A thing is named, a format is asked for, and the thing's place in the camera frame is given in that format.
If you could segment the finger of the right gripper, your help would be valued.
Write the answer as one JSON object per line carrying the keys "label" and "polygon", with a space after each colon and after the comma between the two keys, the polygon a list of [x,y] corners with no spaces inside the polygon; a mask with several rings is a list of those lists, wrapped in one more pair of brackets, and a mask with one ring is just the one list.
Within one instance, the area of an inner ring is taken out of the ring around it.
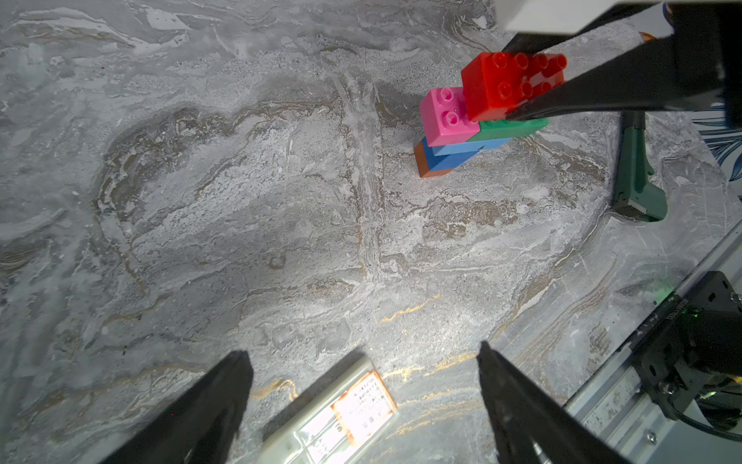
{"label": "finger of the right gripper", "polygon": [[650,41],[509,112],[527,121],[580,112],[687,111],[722,99],[725,33],[679,31]]}

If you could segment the pink square lego brick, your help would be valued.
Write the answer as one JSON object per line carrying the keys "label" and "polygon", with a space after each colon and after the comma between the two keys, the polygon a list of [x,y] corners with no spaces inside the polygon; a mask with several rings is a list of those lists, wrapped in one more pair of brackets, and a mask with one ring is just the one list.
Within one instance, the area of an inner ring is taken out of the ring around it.
{"label": "pink square lego brick", "polygon": [[480,132],[467,114],[462,87],[434,88],[420,106],[425,137],[431,147],[468,142]]}

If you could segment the green long lego brick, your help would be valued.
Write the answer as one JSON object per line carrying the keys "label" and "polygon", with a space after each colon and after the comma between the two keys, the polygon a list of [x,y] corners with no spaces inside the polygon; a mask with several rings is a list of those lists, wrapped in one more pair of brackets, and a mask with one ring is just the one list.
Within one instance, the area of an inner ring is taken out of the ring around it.
{"label": "green long lego brick", "polygon": [[548,125],[548,118],[529,121],[482,121],[479,123],[479,132],[470,138],[469,142],[525,137],[546,128]]}

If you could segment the orange square lego brick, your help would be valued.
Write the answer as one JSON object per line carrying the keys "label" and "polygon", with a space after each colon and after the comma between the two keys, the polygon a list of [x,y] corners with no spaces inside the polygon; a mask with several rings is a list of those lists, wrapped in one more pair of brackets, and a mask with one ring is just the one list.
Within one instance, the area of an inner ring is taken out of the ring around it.
{"label": "orange square lego brick", "polygon": [[453,155],[437,157],[433,155],[426,139],[417,143],[414,149],[417,171],[422,179],[440,177],[446,175],[457,164],[457,157]]}

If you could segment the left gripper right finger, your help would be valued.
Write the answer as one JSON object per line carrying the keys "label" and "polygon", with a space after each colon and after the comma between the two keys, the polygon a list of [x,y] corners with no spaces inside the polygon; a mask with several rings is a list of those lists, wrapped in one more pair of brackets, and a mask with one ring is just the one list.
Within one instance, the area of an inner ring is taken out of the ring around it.
{"label": "left gripper right finger", "polygon": [[625,463],[488,342],[477,355],[479,383],[500,463]]}

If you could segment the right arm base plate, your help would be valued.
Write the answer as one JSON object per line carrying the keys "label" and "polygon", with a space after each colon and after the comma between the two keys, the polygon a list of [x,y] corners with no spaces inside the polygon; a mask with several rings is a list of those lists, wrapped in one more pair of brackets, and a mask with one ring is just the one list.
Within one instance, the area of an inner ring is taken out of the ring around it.
{"label": "right arm base plate", "polygon": [[678,420],[714,375],[741,375],[741,300],[726,275],[711,271],[661,305],[664,318],[634,348],[642,387]]}

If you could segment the light blue long lego brick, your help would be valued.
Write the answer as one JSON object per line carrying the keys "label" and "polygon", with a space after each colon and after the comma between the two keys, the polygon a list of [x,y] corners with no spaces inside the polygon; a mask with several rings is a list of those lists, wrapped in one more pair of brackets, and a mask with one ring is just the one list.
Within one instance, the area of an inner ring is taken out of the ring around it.
{"label": "light blue long lego brick", "polygon": [[487,139],[468,141],[450,145],[430,147],[432,154],[436,157],[451,156],[465,153],[478,153],[482,150],[494,150],[508,143],[510,137],[500,139]]}

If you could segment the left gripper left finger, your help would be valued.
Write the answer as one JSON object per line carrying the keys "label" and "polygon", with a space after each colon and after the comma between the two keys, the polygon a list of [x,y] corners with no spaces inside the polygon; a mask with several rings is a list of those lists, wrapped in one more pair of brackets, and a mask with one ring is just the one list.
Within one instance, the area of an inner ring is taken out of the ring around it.
{"label": "left gripper left finger", "polygon": [[105,463],[224,463],[253,380],[249,355],[230,352]]}

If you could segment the red long lego brick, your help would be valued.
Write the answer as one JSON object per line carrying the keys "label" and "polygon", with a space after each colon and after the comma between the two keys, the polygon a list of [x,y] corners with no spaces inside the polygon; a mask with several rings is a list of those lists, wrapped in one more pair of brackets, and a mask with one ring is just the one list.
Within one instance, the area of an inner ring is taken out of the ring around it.
{"label": "red long lego brick", "polygon": [[504,120],[516,108],[564,84],[562,54],[483,52],[461,71],[471,121]]}

